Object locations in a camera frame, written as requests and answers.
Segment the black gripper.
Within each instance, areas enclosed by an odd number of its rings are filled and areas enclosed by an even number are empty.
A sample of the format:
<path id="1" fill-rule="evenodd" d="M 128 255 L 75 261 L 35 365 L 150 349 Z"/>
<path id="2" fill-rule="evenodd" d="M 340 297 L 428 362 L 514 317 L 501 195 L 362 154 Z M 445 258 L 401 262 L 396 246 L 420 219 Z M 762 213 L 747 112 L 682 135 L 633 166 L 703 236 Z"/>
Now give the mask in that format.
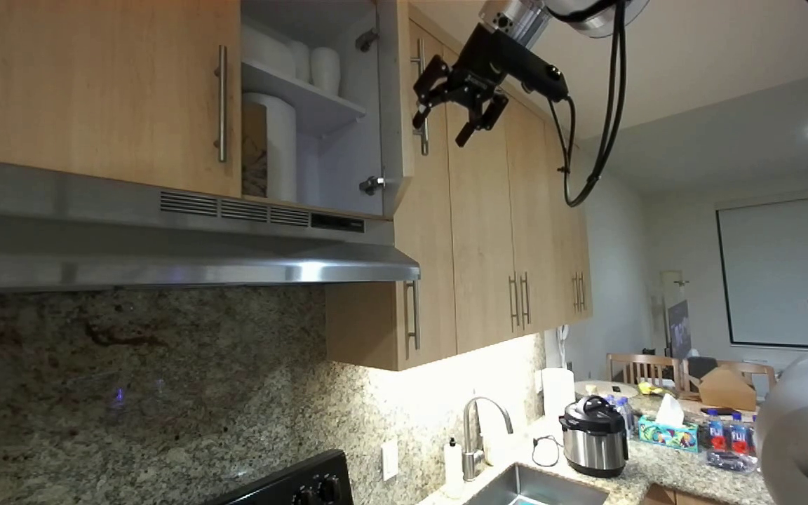
<path id="1" fill-rule="evenodd" d="M 500 95 L 505 77 L 516 77 L 528 91 L 540 91 L 550 101 L 566 95 L 566 77 L 553 63 L 507 32 L 477 24 L 452 67 L 439 56 L 431 56 L 420 70 L 411 83 L 418 98 L 411 125 L 420 128 L 428 112 L 445 98 L 458 102 L 483 102 L 491 98 L 486 109 L 467 109 L 467 121 L 455 137 L 458 146 L 466 146 L 477 128 L 493 128 L 507 105 L 507 95 Z"/>

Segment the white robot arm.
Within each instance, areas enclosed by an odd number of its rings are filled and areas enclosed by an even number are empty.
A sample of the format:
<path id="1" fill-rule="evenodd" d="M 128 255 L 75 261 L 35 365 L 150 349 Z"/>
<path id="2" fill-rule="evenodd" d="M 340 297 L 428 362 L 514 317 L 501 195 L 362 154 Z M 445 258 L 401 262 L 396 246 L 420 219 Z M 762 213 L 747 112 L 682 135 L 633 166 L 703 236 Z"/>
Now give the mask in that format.
<path id="1" fill-rule="evenodd" d="M 633 22 L 651 0 L 486 0 L 479 22 L 455 62 L 431 56 L 418 73 L 411 91 L 420 128 L 428 112 L 445 101 L 466 109 L 466 122 L 455 143 L 466 146 L 477 128 L 491 128 L 507 95 L 505 77 L 516 77 L 528 91 L 547 102 L 564 101 L 574 109 L 564 73 L 532 53 L 532 41 L 550 20 L 568 24 L 588 39 L 610 39 L 609 95 L 599 146 L 587 185 L 564 202 L 578 206 L 596 185 L 620 130 L 626 102 L 626 24 Z M 808 354 L 782 370 L 779 384 L 766 394 L 756 418 L 759 467 L 766 491 L 776 505 L 808 505 Z"/>

